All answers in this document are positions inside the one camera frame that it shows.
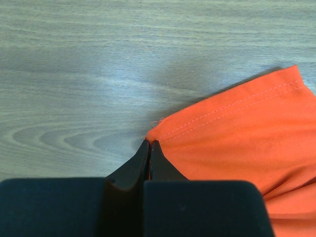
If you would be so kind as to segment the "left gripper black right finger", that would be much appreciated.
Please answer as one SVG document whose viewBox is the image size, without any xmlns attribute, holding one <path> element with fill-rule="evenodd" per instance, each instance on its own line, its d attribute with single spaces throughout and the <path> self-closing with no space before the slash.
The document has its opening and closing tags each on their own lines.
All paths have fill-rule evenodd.
<svg viewBox="0 0 316 237">
<path fill-rule="evenodd" d="M 150 180 L 152 181 L 188 181 L 164 156 L 159 141 L 152 144 L 150 157 Z"/>
</svg>

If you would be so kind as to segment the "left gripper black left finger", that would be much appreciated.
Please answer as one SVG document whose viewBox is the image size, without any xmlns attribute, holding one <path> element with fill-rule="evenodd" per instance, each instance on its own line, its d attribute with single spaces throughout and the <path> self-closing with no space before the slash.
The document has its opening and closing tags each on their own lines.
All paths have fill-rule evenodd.
<svg viewBox="0 0 316 237">
<path fill-rule="evenodd" d="M 149 141 L 144 140 L 132 158 L 106 177 L 98 236 L 143 235 L 143 192 L 149 178 L 149 154 Z"/>
</svg>

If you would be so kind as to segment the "orange t shirt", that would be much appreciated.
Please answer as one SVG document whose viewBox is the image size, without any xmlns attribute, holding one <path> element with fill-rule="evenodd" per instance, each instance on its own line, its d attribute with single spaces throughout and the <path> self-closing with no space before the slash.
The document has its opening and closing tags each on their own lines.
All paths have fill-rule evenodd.
<svg viewBox="0 0 316 237">
<path fill-rule="evenodd" d="M 245 180 L 278 237 L 316 234 L 316 97 L 297 66 L 164 118 L 147 133 L 190 180 Z"/>
</svg>

